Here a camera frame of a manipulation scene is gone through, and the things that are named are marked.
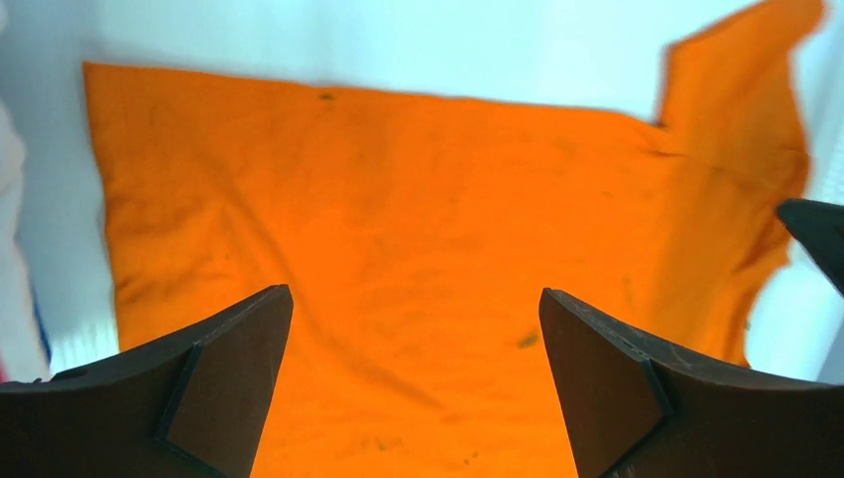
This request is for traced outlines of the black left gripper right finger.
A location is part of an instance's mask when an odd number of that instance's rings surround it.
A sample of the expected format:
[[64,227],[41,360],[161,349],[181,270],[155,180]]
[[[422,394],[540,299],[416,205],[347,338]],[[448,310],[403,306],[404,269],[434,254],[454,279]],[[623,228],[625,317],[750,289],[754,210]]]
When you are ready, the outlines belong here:
[[755,371],[543,291],[539,320],[582,477],[839,477],[843,389]]

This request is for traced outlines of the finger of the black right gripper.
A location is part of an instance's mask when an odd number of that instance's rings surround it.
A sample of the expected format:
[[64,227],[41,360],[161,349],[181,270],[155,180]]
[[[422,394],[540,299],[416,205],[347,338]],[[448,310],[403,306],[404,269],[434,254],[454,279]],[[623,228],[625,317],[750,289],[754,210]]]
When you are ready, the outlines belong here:
[[791,198],[777,206],[776,215],[834,288],[843,294],[843,206]]

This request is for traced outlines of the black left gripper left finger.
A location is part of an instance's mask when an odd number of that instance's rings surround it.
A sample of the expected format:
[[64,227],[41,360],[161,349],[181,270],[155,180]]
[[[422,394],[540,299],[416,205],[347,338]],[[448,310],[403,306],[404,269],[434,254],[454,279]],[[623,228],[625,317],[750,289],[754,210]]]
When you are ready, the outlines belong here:
[[1,387],[5,477],[247,477],[289,336],[269,287],[46,382]]

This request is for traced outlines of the orange t shirt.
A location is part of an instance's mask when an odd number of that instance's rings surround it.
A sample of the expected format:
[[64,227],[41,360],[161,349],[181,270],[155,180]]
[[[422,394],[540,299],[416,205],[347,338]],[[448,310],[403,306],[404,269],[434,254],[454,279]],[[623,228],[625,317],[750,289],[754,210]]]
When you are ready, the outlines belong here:
[[541,291],[745,364],[809,169],[790,57],[824,9],[681,42],[655,125],[88,63],[119,343],[286,284],[256,476],[571,477]]

